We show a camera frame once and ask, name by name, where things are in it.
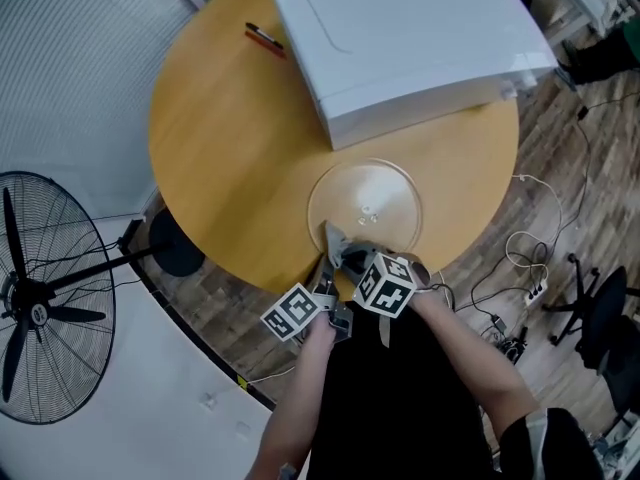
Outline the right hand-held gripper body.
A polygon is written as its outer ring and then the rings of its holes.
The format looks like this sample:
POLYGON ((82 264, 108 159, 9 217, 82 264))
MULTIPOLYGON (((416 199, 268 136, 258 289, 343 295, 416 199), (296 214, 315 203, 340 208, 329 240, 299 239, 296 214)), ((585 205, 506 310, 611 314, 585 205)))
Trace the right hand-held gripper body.
POLYGON ((416 290, 407 259, 377 252, 356 285, 352 300, 366 311, 395 320, 416 290))

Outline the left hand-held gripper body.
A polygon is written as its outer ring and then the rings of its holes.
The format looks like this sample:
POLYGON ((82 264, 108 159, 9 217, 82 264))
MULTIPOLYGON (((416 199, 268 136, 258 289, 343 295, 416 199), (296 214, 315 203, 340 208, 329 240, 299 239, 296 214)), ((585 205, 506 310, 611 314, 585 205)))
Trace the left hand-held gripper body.
POLYGON ((320 313, 326 313, 329 325, 336 330, 335 339, 352 336, 353 312, 336 295, 312 294, 300 283, 280 297, 261 317, 261 322, 282 342, 303 338, 305 329, 320 313))

